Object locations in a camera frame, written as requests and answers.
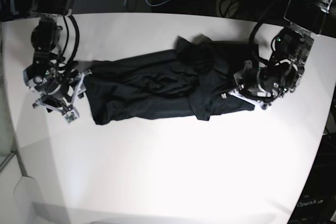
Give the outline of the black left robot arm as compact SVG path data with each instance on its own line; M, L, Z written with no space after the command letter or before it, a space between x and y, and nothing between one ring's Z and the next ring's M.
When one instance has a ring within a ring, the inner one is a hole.
M271 56L264 59L255 52L262 66L246 60L233 74L233 87L222 98L233 96L263 110L268 109L287 92L293 93L305 72L305 64L314 43L312 35L320 35L334 0L289 0L283 29L271 41Z

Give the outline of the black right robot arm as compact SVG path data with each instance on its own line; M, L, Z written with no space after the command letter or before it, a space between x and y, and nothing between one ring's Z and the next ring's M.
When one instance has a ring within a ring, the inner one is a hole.
M26 87L40 94L33 108L43 106L47 112L59 112L67 123L79 119L75 102L83 98L86 87L84 79L90 70L79 72L74 60L79 47L79 27L72 16L74 0L33 0L31 13L39 17L30 42L34 49L33 62L23 72ZM75 30L73 51L66 59L67 46L60 44L63 30L69 26L57 24L58 18L70 20Z

